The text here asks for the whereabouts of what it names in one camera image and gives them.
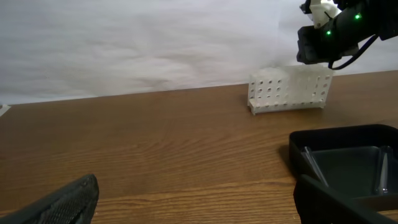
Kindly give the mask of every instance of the black cable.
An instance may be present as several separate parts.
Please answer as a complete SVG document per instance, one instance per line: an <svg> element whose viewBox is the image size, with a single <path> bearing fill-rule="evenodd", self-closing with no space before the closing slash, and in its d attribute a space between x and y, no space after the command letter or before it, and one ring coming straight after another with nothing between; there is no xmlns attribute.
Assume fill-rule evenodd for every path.
<svg viewBox="0 0 398 224"><path fill-rule="evenodd" d="M340 69L342 69L342 68L347 67L347 66L350 65L351 63L355 62L355 60L358 59L358 58L363 54L363 52L365 52L365 50L368 49L368 48L373 44L373 42L374 42L377 38L379 38L378 35L372 36L372 37L361 47L361 49L360 49L356 54L354 54L348 61L346 61L346 63L340 65L339 67L332 68L332 67L333 67L333 63L334 63L335 61L331 61L331 62L329 62L328 68L330 68L330 69L332 69L332 70L340 70Z"/></svg>

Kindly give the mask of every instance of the white backdrop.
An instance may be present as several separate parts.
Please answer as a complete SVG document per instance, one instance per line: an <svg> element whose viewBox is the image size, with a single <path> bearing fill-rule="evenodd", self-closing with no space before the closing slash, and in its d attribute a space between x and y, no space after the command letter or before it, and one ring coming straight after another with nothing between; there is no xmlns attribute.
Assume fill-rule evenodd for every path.
<svg viewBox="0 0 398 224"><path fill-rule="evenodd" d="M298 64L297 0L2 0L0 103L246 83ZM398 69L398 38L338 74Z"/></svg>

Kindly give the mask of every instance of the wooden table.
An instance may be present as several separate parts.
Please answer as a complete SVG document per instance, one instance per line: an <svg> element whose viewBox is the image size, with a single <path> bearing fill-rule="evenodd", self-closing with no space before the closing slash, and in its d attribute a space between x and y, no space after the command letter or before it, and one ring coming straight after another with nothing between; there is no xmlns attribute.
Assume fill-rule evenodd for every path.
<svg viewBox="0 0 398 224"><path fill-rule="evenodd" d="M397 84L335 77L324 110L257 116L247 85L16 105L0 118L0 214L94 173L92 223L300 223L289 133L398 127Z"/></svg>

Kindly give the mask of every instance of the white perforated rack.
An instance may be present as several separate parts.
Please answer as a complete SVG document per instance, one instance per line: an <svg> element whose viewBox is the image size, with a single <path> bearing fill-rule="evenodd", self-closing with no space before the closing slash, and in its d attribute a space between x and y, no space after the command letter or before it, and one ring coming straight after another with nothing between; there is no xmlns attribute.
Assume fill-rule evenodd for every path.
<svg viewBox="0 0 398 224"><path fill-rule="evenodd" d="M333 73L322 65L265 68L250 76L248 106L253 114L323 108Z"/></svg>

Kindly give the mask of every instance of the brown wooden surface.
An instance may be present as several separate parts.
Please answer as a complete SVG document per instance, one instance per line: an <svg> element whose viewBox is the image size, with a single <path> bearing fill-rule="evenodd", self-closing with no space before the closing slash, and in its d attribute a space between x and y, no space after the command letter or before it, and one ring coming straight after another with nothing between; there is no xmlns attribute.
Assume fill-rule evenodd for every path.
<svg viewBox="0 0 398 224"><path fill-rule="evenodd" d="M300 223L289 133L398 127L397 85L335 77L324 110L257 116L247 85L16 105L0 117L0 215L94 173L92 223Z"/></svg>

